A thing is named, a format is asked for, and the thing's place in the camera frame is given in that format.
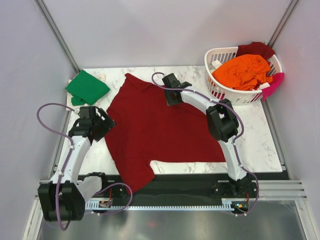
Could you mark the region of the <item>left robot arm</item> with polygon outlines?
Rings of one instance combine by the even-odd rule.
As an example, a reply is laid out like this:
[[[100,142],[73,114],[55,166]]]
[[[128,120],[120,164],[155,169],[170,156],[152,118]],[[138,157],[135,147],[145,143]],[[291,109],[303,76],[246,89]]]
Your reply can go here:
[[[115,121],[97,106],[82,106],[68,134],[69,141],[62,167],[57,169],[48,183],[40,184],[38,197],[44,219],[48,222],[80,221],[86,203],[97,194],[106,196],[110,185],[102,172],[88,173],[78,182],[83,161],[93,142],[99,142],[115,127]]]

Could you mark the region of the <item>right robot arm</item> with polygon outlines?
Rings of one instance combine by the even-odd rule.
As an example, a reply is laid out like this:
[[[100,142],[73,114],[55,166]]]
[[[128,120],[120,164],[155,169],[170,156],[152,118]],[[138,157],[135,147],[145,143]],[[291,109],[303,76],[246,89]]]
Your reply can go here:
[[[227,163],[228,180],[213,183],[216,198],[258,198],[257,177],[247,170],[236,146],[236,140],[244,133],[244,124],[228,99],[211,99],[197,91],[189,82],[179,82],[171,73],[164,75],[164,94],[168,106],[186,103],[206,116],[210,135],[218,141]]]

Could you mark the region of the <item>dark red t shirt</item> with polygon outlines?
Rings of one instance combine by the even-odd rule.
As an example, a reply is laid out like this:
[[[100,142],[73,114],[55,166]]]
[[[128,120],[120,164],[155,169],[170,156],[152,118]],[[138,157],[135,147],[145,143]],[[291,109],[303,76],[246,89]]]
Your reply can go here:
[[[225,161],[201,111],[186,103],[168,106],[161,88],[130,73],[106,112],[115,121],[104,137],[106,146],[131,192],[154,179],[151,161]]]

